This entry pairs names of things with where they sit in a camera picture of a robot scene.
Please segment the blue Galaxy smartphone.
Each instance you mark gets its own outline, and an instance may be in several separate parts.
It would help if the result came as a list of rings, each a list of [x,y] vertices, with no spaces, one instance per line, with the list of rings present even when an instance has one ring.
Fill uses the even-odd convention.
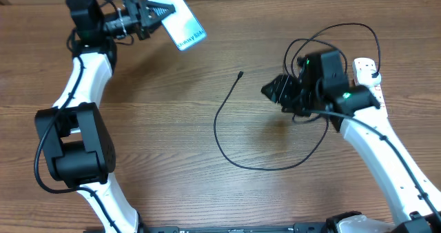
[[[185,0],[148,1],[174,6],[175,12],[163,19],[161,23],[180,51],[185,51],[206,38],[206,31],[194,16]]]

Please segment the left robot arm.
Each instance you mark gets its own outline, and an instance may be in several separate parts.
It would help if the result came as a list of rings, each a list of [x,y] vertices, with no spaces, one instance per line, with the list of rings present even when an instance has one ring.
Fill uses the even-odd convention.
[[[54,105],[35,114],[35,157],[45,159],[51,177],[65,184],[63,193],[86,199],[104,232],[147,232],[116,181],[116,150],[99,104],[116,68],[118,45],[126,37],[147,39],[176,8],[149,0],[122,1],[122,8],[105,14],[102,6],[112,0],[65,0],[74,22],[66,41],[73,69]]]

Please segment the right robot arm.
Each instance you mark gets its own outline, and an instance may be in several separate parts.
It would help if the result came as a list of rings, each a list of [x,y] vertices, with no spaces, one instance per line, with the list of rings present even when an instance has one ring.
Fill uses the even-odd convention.
[[[393,217],[392,223],[384,223],[345,212],[329,217],[322,231],[439,232],[439,189],[412,159],[371,90],[350,85],[339,51],[307,54],[298,65],[298,77],[280,74],[261,92],[288,113],[318,114],[331,121],[369,168]]]

